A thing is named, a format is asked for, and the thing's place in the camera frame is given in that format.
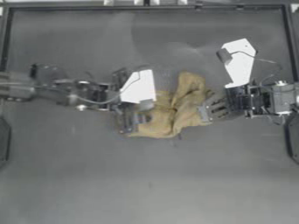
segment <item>metal bracket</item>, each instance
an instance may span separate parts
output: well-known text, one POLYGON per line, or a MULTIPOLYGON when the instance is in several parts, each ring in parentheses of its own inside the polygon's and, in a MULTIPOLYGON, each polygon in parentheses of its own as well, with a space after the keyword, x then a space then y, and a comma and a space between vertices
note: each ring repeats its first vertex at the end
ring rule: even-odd
POLYGON ((291 3, 291 11, 292 13, 299 12, 299 3, 291 3))

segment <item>gray table surface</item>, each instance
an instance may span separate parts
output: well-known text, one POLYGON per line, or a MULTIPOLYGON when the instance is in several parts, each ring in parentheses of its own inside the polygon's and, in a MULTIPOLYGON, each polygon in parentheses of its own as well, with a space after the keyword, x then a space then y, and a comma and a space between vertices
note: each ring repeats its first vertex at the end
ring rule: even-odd
MULTIPOLYGON (((290 81, 282 24, 278 11, 17 11, 8 69, 48 63, 101 81, 115 69, 148 63, 159 88, 173 89, 188 69, 218 90, 224 68, 215 51, 247 37, 260 57, 284 65, 290 81)), ((256 64, 255 77, 270 69, 256 64)), ((8 104, 5 116, 13 141, 0 172, 1 224, 298 223, 299 167, 268 120, 239 118, 186 129, 181 140, 156 140, 120 136, 109 114, 47 101, 8 104)))

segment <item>crumpled towel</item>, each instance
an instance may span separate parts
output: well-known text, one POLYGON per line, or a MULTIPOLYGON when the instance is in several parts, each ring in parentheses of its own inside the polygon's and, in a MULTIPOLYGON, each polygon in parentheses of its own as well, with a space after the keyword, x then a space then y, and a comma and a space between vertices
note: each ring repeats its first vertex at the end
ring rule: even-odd
POLYGON ((131 137, 175 137, 190 126, 204 126, 198 106, 212 95, 206 88, 206 80, 195 73, 181 72, 175 94, 167 91, 156 92, 153 109, 145 114, 151 122, 137 125, 137 132, 131 137))

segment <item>cable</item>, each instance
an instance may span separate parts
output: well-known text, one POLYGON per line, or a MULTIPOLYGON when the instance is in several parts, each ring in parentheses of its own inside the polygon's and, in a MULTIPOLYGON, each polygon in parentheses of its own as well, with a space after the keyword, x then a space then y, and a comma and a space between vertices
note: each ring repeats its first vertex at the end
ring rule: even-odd
POLYGON ((263 109, 263 111, 266 112, 266 117, 267 117, 267 119, 268 119, 268 121, 270 121, 271 123, 274 123, 274 124, 278 125, 278 126, 282 126, 282 125, 286 123, 284 120, 283 120, 282 122, 275 121, 275 119, 274 119, 272 116, 278 116, 278 115, 271 114, 271 113, 268 112, 268 110, 267 110, 264 107, 262 107, 262 109, 263 109))
POLYGON ((243 54, 246 54, 250 58, 252 58, 254 60, 256 60, 256 61, 262 61, 262 62, 266 62, 266 63, 270 63, 270 64, 272 64, 272 65, 276 65, 276 67, 278 67, 278 71, 275 72, 275 73, 271 73, 260 82, 259 82, 259 86, 263 86, 264 84, 264 82, 268 80, 268 79, 271 79, 271 78, 274 78, 275 76, 278 76, 278 74, 283 71, 283 66, 278 63, 278 62, 275 62, 275 61, 272 61, 272 60, 270 60, 270 59, 259 59, 259 58, 256 58, 256 56, 254 56, 254 55, 251 55, 251 54, 248 54, 247 52, 242 52, 242 51, 236 51, 236 52, 232 52, 230 55, 232 55, 232 54, 236 54, 236 53, 243 53, 243 54))
POLYGON ((105 101, 92 101, 92 100, 89 100, 89 99, 87 99, 87 98, 84 98, 84 97, 77 96, 77 95, 76 95, 76 97, 77 97, 77 99, 80 99, 81 101, 88 102, 88 103, 92 103, 92 104, 97 104, 97 105, 108 104, 109 102, 112 102, 113 100, 116 100, 117 97, 119 97, 119 96, 127 91, 127 89, 132 86, 132 84, 135 84, 135 83, 136 83, 137 81, 140 81, 140 80, 141 80, 141 78, 140 78, 140 73, 137 73, 137 79, 133 80, 133 81, 128 84, 128 86, 125 87, 125 89, 124 89, 123 91, 119 91, 119 93, 117 93, 112 98, 109 98, 109 99, 105 100, 105 101))

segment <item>black frame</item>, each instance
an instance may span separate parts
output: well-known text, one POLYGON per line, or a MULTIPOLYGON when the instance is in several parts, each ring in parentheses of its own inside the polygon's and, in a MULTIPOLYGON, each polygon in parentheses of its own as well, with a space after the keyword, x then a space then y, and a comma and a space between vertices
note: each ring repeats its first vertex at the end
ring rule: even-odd
MULTIPOLYGON (((290 52, 294 81, 299 81, 299 38, 295 36, 295 25, 292 18, 291 5, 286 3, 280 4, 203 4, 195 3, 192 5, 164 5, 164 6, 149 6, 149 1, 144 0, 143 6, 124 5, 124 6, 104 6, 103 2, 84 2, 84 3, 4 3, 4 13, 1 17, 1 34, 0 34, 0 71, 7 69, 7 59, 9 53, 9 38, 12 19, 15 11, 139 11, 139 10, 198 10, 198 11, 272 11, 280 10, 284 20, 284 34, 287 39, 287 46, 290 52)), ((290 145, 288 128, 286 128, 286 143, 288 155, 292 157, 292 147, 290 145)))

